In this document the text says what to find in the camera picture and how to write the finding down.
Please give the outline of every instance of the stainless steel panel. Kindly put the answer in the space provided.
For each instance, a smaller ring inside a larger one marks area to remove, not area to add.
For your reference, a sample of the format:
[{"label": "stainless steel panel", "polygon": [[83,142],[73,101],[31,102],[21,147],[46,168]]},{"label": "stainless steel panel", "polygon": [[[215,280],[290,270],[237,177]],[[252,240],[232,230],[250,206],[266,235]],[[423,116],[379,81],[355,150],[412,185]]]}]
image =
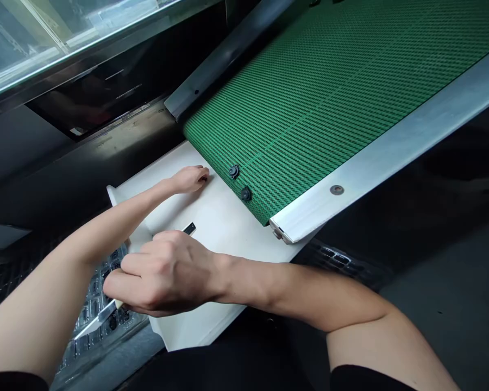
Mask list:
[{"label": "stainless steel panel", "polygon": [[[270,220],[295,243],[489,107],[489,54]],[[330,192],[342,186],[340,195]]]}]

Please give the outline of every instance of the human arm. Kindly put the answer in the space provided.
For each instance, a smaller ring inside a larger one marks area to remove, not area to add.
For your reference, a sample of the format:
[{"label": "human arm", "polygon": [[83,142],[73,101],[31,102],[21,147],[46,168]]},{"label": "human arm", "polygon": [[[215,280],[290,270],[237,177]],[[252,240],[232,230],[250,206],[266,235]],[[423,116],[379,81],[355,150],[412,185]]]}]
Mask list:
[{"label": "human arm", "polygon": [[0,371],[32,373],[50,384],[101,259],[161,202],[200,189],[208,174],[202,166],[185,167],[103,212],[51,251],[0,304]]},{"label": "human arm", "polygon": [[216,301],[300,319],[328,334],[331,369],[354,364],[420,391],[457,389],[405,315],[336,273],[214,254],[188,235],[163,232],[126,257],[104,290],[153,316]]}]

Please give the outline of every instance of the metal frame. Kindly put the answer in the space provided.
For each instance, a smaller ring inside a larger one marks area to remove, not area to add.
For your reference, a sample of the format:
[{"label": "metal frame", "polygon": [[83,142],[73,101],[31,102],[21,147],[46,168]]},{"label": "metal frame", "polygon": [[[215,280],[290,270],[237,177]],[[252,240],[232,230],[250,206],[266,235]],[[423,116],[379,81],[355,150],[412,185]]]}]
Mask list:
[{"label": "metal frame", "polygon": [[300,241],[487,107],[489,54],[273,216],[274,233]]},{"label": "metal frame", "polygon": [[222,0],[182,0],[0,88],[0,114],[79,76]]},{"label": "metal frame", "polygon": [[293,0],[262,0],[169,96],[165,107],[178,117],[265,31]]}]

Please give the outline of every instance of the green mesh belt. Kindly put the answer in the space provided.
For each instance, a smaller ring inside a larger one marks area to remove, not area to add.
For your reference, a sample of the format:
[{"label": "green mesh belt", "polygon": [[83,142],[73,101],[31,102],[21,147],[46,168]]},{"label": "green mesh belt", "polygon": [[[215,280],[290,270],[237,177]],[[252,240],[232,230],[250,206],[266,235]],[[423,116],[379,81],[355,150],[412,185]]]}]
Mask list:
[{"label": "green mesh belt", "polygon": [[487,53],[489,0],[324,0],[185,135],[236,194],[250,188],[245,204],[266,224]]}]

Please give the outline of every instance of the forearm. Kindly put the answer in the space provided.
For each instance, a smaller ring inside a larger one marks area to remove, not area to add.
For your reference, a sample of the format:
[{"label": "forearm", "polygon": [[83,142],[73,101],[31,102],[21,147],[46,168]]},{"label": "forearm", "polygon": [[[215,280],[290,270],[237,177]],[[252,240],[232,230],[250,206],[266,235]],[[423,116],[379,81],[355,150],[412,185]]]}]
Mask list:
[{"label": "forearm", "polygon": [[394,307],[362,284],[289,263],[218,255],[219,302],[245,304],[302,320],[325,332],[377,320]]},{"label": "forearm", "polygon": [[86,223],[47,255],[0,305],[0,371],[52,381],[97,265],[173,193],[162,181]]}]

